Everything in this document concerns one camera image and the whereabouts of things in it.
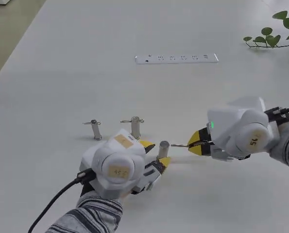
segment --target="gray floor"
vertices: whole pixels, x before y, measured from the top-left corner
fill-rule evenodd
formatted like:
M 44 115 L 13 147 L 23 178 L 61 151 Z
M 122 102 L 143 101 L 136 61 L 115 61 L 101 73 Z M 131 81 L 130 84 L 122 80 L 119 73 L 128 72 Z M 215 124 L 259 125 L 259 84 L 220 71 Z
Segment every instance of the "gray floor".
M 11 0 L 0 5 L 0 69 L 46 0 Z

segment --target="power strip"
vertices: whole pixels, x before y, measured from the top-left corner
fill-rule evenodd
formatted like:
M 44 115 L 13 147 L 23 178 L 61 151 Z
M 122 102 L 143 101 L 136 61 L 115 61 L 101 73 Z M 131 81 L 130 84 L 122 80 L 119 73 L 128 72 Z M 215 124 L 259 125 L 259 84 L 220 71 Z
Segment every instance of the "power strip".
M 214 53 L 180 54 L 180 55 L 143 55 L 136 56 L 137 64 L 178 64 L 178 63 L 217 63 Z

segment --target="plant stem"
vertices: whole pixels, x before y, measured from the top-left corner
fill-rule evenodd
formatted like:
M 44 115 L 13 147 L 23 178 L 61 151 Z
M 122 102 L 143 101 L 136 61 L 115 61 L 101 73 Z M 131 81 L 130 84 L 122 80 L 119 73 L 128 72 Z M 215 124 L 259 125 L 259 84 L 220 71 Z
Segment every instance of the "plant stem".
M 248 45 L 251 48 L 251 46 L 247 43 L 247 41 L 245 41 L 245 42 L 246 42 L 246 45 Z
M 266 45 L 266 47 L 268 47 L 268 46 L 267 46 L 267 42 L 266 42 L 266 38 L 267 38 L 267 35 L 265 36 L 265 45 Z
M 259 45 L 256 45 L 256 46 L 251 46 L 251 45 L 248 45 L 250 48 L 268 48 L 266 46 L 259 46 Z M 283 46 L 276 46 L 276 48 L 283 48 L 283 47 L 289 47 L 289 45 L 283 45 Z

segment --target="small wire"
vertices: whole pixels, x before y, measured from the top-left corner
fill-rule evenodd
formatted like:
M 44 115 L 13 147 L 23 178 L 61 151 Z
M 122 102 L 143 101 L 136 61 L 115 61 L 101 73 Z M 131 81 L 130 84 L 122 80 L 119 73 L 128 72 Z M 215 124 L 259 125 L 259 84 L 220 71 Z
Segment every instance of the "small wire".
M 51 206 L 54 204 L 54 202 L 69 188 L 71 188 L 73 185 L 79 183 L 80 180 L 75 179 L 69 184 L 67 184 L 63 189 L 61 189 L 54 197 L 51 199 L 51 201 L 48 203 L 48 205 L 45 207 L 45 209 L 42 211 L 42 213 L 37 217 L 37 219 L 34 221 L 34 223 L 31 225 L 31 227 L 28 230 L 28 233 L 32 233 L 34 227 L 38 224 L 38 222 L 42 219 L 42 217 L 46 214 L 46 212 L 51 208 Z

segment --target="metal pin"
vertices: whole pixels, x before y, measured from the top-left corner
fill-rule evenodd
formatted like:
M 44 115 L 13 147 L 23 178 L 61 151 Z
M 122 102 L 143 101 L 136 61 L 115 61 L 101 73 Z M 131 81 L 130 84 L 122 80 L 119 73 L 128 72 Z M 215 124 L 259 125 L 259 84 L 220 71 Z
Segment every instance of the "metal pin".
M 188 145 L 177 145 L 177 144 L 172 144 L 171 146 L 172 146 L 172 147 L 187 147 L 187 148 L 188 148 Z
M 210 143 L 210 142 L 207 142 L 207 141 L 197 141 L 197 142 L 192 142 L 191 144 L 188 144 L 188 145 L 172 144 L 171 146 L 172 146 L 172 147 L 186 147 L 186 148 L 191 148 L 191 147 L 203 145 L 203 144 L 206 144 L 206 143 Z
M 138 116 L 133 116 L 131 120 L 121 120 L 120 122 L 131 123 L 131 135 L 137 140 L 141 137 L 140 123 L 144 122 L 143 119 L 140 119 Z
M 98 125 L 101 125 L 101 122 L 99 122 L 97 120 L 91 120 L 91 122 L 86 122 L 83 124 L 84 125 L 91 125 L 92 131 L 94 132 L 94 139 L 95 140 L 100 141 L 102 139 L 102 135 L 100 133 L 99 126 L 98 126 Z
M 159 143 L 159 151 L 158 151 L 157 159 L 167 157 L 169 146 L 170 146 L 170 144 L 167 141 L 161 141 Z

